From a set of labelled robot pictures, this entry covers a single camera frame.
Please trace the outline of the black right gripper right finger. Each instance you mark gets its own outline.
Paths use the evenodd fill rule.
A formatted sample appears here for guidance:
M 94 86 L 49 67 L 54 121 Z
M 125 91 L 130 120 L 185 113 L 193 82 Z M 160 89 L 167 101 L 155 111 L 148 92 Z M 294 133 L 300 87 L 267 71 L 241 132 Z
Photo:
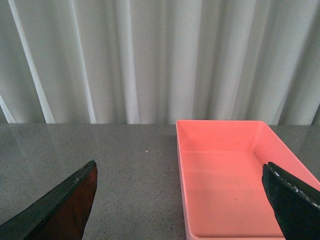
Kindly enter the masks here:
M 273 162 L 262 167 L 262 185 L 286 240 L 320 238 L 320 191 Z

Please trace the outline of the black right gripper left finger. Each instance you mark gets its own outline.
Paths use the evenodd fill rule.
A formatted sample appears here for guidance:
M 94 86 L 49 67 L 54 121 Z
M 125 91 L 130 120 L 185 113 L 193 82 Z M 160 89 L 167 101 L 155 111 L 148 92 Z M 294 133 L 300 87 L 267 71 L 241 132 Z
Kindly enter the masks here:
M 0 226 L 2 240 L 81 240 L 94 203 L 98 169 L 89 161 Z

